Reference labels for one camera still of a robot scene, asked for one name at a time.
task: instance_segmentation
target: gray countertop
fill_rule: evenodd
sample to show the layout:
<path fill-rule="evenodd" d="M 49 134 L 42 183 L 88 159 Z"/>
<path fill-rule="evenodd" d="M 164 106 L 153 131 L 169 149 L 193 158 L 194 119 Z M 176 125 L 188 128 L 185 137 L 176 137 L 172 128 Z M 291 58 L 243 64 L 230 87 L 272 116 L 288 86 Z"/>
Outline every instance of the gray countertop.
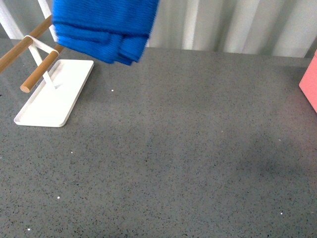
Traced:
<path fill-rule="evenodd" d="M 0 237 L 317 237 L 317 114 L 298 87 L 309 59 L 94 61 L 61 128 L 13 122 L 29 52 L 0 74 Z"/>

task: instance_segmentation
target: pink box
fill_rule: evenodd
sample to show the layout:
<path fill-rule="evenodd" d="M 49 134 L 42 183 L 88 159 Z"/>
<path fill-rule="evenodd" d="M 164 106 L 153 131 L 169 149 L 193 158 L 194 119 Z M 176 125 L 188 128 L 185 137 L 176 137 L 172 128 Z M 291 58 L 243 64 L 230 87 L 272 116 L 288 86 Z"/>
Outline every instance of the pink box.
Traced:
<path fill-rule="evenodd" d="M 317 112 L 317 51 L 299 83 L 299 87 Z"/>

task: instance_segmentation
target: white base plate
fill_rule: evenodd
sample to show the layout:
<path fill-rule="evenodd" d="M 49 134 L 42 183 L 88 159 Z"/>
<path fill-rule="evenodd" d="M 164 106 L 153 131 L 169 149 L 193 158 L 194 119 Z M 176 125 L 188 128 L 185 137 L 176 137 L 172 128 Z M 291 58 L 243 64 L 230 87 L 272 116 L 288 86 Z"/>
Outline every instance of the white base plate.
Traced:
<path fill-rule="evenodd" d="M 14 122 L 30 126 L 65 125 L 93 66 L 92 60 L 58 60 L 49 71 L 56 89 L 43 80 Z"/>

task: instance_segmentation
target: blue microfiber cloth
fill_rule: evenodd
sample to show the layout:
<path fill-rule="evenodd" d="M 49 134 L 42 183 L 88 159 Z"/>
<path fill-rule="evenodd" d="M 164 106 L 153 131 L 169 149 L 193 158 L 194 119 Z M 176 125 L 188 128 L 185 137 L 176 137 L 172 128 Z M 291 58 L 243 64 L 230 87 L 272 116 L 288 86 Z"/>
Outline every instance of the blue microfiber cloth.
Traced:
<path fill-rule="evenodd" d="M 142 56 L 159 0 L 53 0 L 58 43 L 106 63 Z"/>

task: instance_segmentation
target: white vertical blind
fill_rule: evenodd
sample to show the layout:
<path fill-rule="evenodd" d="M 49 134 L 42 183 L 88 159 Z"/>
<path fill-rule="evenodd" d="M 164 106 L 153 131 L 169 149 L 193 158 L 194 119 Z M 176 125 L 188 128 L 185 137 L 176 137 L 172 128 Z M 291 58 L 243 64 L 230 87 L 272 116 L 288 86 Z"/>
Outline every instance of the white vertical blind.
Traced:
<path fill-rule="evenodd" d="M 21 39 L 50 13 L 52 0 L 38 1 L 0 0 L 10 38 Z M 317 0 L 160 0 L 147 46 L 312 57 L 316 13 Z"/>

